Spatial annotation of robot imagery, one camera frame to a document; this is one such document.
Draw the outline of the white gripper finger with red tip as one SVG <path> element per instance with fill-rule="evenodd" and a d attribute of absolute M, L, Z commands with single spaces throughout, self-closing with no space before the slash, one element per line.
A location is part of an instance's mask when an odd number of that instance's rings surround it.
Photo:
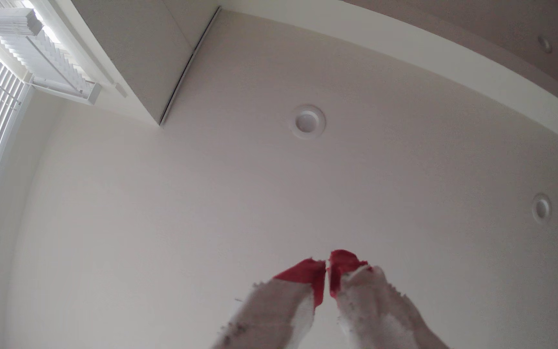
<path fill-rule="evenodd" d="M 347 250 L 329 257 L 330 295 L 349 348 L 448 348 L 379 266 Z"/>
<path fill-rule="evenodd" d="M 324 297 L 326 262 L 307 258 L 255 283 L 212 348 L 298 348 Z"/>

